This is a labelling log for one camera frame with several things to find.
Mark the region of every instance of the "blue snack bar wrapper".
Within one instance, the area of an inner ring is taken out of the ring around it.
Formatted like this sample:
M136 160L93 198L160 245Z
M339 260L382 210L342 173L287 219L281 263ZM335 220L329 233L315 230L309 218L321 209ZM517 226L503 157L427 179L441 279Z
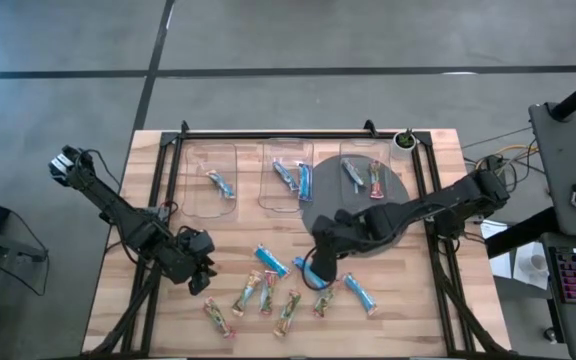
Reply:
M355 280L351 273L344 275L344 284L346 284L346 286L348 286L348 288L352 290L355 295L357 295L368 316L371 316L375 313L377 310L377 303L375 303L375 299L368 295L366 290L364 290L361 285L359 285L359 282Z
M306 280L308 280L310 285L312 285L313 287L321 289L327 285L325 281L323 281L319 276L317 276L314 272L312 272L312 270L310 270L310 265L306 264L306 268L304 269L304 259L301 256L297 256L295 260L292 261L292 263L295 264L295 266L298 267L299 269L304 270Z
M297 191L299 190L299 185L295 181L295 178L292 177L290 171L286 169L281 163L277 160L272 162L272 167L275 168L275 171L281 176L281 179L288 185L290 191Z
M234 199L235 192L232 191L232 187L226 183L226 180L221 176L216 170L210 170L206 173L215 185L221 190L226 199Z
M352 179L353 183L358 186L364 186L364 180L359 175L359 170L348 159L341 159L341 166L346 170L346 173Z
M299 200L312 201L312 167L299 164Z
M290 274L290 269L279 262L277 258L272 256L270 251L266 249L262 244L257 246L257 250L255 250L255 256L261 260L266 266L268 266L271 270L275 271L279 278L283 278L284 276Z

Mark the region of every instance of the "wooden tabletop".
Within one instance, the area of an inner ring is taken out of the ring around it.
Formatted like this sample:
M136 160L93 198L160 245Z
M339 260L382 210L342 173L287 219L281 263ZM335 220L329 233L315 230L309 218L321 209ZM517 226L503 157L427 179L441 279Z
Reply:
M453 129L431 130L437 165L443 186L466 174L457 132ZM126 166L121 195L135 207L147 205L161 131L135 133ZM216 251L211 258L219 275L199 296L188 293L185 284L173 285L162 279L153 331L151 356L174 357L261 357L261 356L440 356L445 355L437 299L431 273L426 238L421 222L412 224L401 242L381 254L339 262L339 273L352 272L360 284L375 298L377 312L370 318L359 301L345 287L336 292L324 319L313 316L316 294L302 283L299 273L281 280L274 296L274 310L269 317L259 314L259 294L253 295L246 314L235 317L231 306L244 287L251 269L264 270L253 250L263 242L275 257L290 264L304 256L313 246L298 217L269 216L259 206L262 145L258 141L229 141L237 149L237 205L228 216L199 220L177 211L171 229L181 224L209 231ZM339 141L315 140L315 165L339 153ZM211 141L185 141L182 165L175 191L175 201L182 207L186 188L196 170L188 165L186 152L190 145L217 144ZM164 198L171 154L161 184ZM425 154L422 154L427 188L432 189ZM411 198L418 197L412 161L391 161L391 168L401 178ZM468 231L479 233L476 226ZM109 243L118 241L113 230ZM457 252L466 302L484 328L502 346L509 349L497 291L483 244L462 239ZM115 325L128 305L135 266L117 247L106 255L83 350L97 346ZM302 299L289 334L276 338L272 330L290 289L301 292ZM212 296L226 320L237 331L235 339L223 339L202 311L205 298ZM456 311L451 307L457 347L463 348ZM138 319L135 346L141 339L145 306Z

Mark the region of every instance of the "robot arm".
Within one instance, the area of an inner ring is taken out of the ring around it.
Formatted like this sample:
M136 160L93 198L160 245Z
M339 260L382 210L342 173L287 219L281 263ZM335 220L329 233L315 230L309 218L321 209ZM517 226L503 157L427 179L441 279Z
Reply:
M503 207L508 198L497 176L480 170L452 186L404 204L375 205L356 214L339 210L334 220L320 216L312 231L316 252L311 270L323 280L332 281L337 273L337 259L393 246L408 225L430 217L438 236L456 238L463 232L467 218L475 214L489 216Z
M135 209L108 185L97 178L92 156L86 151L65 146L50 164L53 179L80 191L101 210L100 217L117 226L121 241L144 260L153 260L173 283L188 283L197 295L217 273L208 254L215 250L205 231L185 228L173 235L155 213Z

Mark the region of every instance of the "plastic container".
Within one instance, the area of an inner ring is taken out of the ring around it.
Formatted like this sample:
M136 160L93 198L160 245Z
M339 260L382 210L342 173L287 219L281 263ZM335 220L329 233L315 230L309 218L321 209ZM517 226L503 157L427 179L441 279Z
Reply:
M219 218L237 208L237 149L233 144L191 144L186 148L186 182L181 211L198 218ZM235 194L227 199L207 173L216 171Z
M351 179L346 169L342 166L342 161L346 159L357 169L357 172L364 182L364 186L355 187L355 182ZM379 161L379 182L381 184L382 199L372 199L370 197L370 164ZM341 199L347 209L360 210L368 206L392 200L392 176L390 170L390 144L383 140L352 139L345 140L339 144L339 175Z
M298 191L291 191L288 184L275 170L278 161L299 185L299 164L313 164L313 144L302 139L269 139L263 143L261 189L259 206L269 216L298 216L300 209L311 202L300 201Z

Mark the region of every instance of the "concrete floor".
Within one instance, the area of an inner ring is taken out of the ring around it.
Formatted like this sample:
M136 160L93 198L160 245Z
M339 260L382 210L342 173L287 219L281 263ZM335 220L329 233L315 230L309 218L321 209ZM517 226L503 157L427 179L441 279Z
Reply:
M0 0L0 71L145 70L164 2ZM576 65L576 1L179 0L160 68L470 65ZM108 227L46 164L72 144L100 150L121 174L143 85L0 80L0 204L22 214L52 258L46 296L11 282L0 359L78 353ZM182 119L197 129L357 128L369 118L378 127L457 128L468 144L527 126L530 104L574 89L576 73L158 79L145 128L176 129ZM530 140L524 132L465 155ZM547 207L544 189L532 174L493 218L520 221ZM502 298L502 306L515 350L566 357L564 346L541 340L545 301Z

